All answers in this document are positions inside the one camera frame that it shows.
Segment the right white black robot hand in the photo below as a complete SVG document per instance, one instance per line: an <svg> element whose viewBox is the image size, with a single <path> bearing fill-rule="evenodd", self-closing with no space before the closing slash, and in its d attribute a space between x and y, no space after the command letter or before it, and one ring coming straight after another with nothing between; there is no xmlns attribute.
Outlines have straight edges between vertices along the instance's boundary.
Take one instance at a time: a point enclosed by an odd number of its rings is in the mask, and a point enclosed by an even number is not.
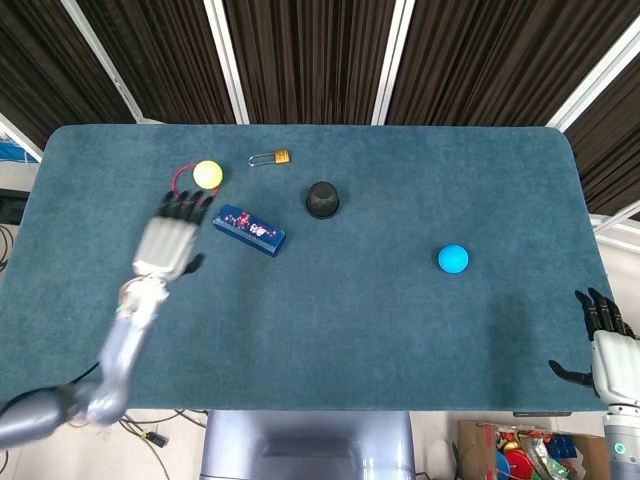
<svg viewBox="0 0 640 480"><path fill-rule="evenodd" d="M548 365L560 379L591 389L607 406L639 407L639 336L617 304L594 288L576 290L591 345L589 373L569 371L557 361Z"/></svg>

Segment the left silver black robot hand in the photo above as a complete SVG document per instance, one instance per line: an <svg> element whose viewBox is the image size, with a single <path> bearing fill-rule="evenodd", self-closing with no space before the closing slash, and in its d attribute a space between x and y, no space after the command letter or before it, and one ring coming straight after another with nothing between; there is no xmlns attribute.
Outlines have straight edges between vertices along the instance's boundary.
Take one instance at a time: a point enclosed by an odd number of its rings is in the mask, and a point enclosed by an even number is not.
<svg viewBox="0 0 640 480"><path fill-rule="evenodd" d="M132 262L134 273L173 282L196 272L205 255L193 256L192 249L213 201L201 190L166 193L143 231Z"/></svg>

